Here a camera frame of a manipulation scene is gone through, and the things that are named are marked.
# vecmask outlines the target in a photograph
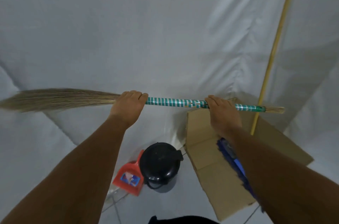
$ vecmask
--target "striped broom handle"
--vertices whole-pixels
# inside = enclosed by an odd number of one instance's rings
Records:
[[[208,108],[208,104],[204,100],[190,100],[190,99],[173,99],[149,97],[146,102],[147,105],[162,105],[162,106],[177,106],[189,108]],[[245,104],[235,104],[238,111],[256,111],[265,112],[265,107]]]

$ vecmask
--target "dustpan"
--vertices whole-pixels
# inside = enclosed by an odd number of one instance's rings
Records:
[[[144,177],[139,168],[139,162],[143,152],[144,150],[140,151],[136,162],[123,165],[112,182],[113,185],[124,189],[134,196],[139,195],[142,185],[144,184]]]

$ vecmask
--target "cardboard box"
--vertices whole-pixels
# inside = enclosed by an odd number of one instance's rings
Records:
[[[240,111],[243,128],[250,131],[253,112]],[[186,151],[215,214],[222,221],[255,199],[244,189],[241,180],[218,150],[219,136],[210,126],[208,109],[188,112]],[[259,117],[254,136],[282,154],[308,165],[313,158],[280,131]]]

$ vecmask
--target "forearm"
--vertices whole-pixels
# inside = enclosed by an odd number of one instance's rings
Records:
[[[272,219],[288,223],[308,220],[313,215],[330,218],[336,214],[337,184],[261,143],[241,128],[228,134],[231,135],[227,139],[254,193]]]
[[[95,223],[106,197],[126,127],[110,117],[70,152],[3,223]]]

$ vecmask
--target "hand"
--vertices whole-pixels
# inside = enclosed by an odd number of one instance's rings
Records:
[[[108,119],[118,118],[128,129],[138,120],[147,98],[147,93],[125,91],[113,104]]]
[[[231,102],[214,95],[205,100],[210,108],[211,126],[218,135],[231,136],[233,129],[242,127],[240,114]]]

